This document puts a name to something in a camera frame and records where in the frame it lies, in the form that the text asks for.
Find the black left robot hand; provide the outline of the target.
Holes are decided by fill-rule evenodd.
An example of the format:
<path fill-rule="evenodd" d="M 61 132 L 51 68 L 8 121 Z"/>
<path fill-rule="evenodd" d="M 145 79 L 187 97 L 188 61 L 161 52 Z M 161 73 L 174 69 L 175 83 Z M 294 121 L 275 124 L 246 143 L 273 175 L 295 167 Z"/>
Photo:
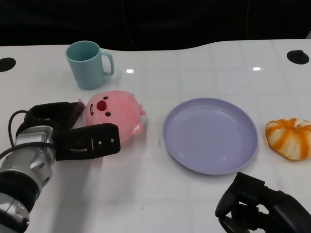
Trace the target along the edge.
<path fill-rule="evenodd" d="M 103 123 L 73 129 L 82 115 L 81 102 L 57 102 L 32 107 L 17 134 L 35 126 L 52 127 L 56 160 L 86 160 L 116 154 L 121 150 L 119 129 Z"/>

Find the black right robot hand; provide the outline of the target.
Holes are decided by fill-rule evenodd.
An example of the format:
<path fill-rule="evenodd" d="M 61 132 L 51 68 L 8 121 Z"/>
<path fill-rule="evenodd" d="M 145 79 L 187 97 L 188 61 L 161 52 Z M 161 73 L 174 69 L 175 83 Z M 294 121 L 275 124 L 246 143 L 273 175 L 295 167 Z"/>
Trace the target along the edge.
<path fill-rule="evenodd" d="M 238 172 L 215 215 L 227 233 L 310 233 L 311 215 L 294 197 Z"/>

